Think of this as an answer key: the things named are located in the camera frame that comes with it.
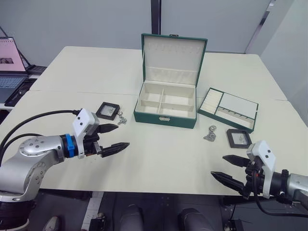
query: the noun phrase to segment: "wall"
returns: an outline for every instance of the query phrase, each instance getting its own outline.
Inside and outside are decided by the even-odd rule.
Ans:
[[[267,16],[262,29],[258,33],[256,40],[254,40],[252,45],[247,48],[246,53],[262,54],[293,2],[294,0],[276,0],[274,2],[274,6],[271,7],[271,11]]]
[[[164,0],[161,33],[207,38],[208,51],[244,53],[270,0]]]
[[[48,65],[65,46],[141,48],[150,0],[0,0],[0,25],[31,63]]]
[[[307,52],[308,1],[294,0],[260,57],[308,126]]]

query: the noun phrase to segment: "white table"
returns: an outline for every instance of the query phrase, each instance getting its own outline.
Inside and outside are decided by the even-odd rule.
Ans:
[[[85,107],[96,112],[103,101],[121,106],[127,124],[100,135],[100,145],[130,142],[124,151],[107,158],[98,156],[66,159],[45,175],[42,188],[117,192],[191,193],[238,195],[216,181],[210,171],[222,171],[245,182],[244,168],[229,164],[223,155],[246,156],[245,150],[231,149],[226,137],[228,125],[198,114],[194,129],[136,123],[133,117],[136,95],[78,92],[29,91],[0,125],[0,140],[22,120],[47,111]],[[203,98],[197,98],[197,106]],[[260,99],[253,142],[266,140],[277,157],[276,171],[308,174],[308,129],[288,101]],[[72,133],[75,116],[50,115],[26,124],[15,135],[36,132],[42,135]],[[110,120],[100,119],[101,123]],[[217,138],[203,136],[216,125]],[[7,151],[4,160],[15,154],[19,142]]]
[[[141,50],[65,47],[31,90],[138,95]],[[287,100],[255,54],[206,53],[197,97],[210,87],[248,100]]]
[[[7,111],[10,111],[12,110],[14,107],[7,107],[7,106],[4,106],[4,103],[0,103],[0,110],[7,110]]]

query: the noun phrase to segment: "black square frame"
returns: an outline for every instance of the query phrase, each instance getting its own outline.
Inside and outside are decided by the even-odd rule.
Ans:
[[[111,106],[111,107],[115,108],[115,110],[114,110],[114,112],[112,113],[111,116],[101,114],[101,110],[103,109],[104,106]],[[102,105],[100,106],[100,108],[97,110],[97,112],[95,114],[98,118],[114,120],[115,117],[116,117],[116,114],[118,113],[119,110],[120,110],[120,106],[118,104],[103,102]]]
[[[235,144],[233,137],[232,137],[232,133],[241,133],[244,134],[247,140],[247,144]],[[229,129],[227,130],[227,137],[228,137],[228,141],[229,141],[229,145],[231,148],[248,148],[252,142],[251,139],[249,137],[249,134],[246,130],[242,130],[242,129]]]

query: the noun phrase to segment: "laptop screen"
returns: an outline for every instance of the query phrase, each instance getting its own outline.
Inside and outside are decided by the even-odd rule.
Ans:
[[[1,71],[26,71],[13,38],[0,38]]]

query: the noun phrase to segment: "blue ring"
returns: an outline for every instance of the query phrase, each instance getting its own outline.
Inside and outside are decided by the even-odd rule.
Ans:
[[[65,137],[67,141],[67,150],[69,153],[69,158],[74,157],[75,146],[73,144],[72,138],[69,134],[65,134]]]

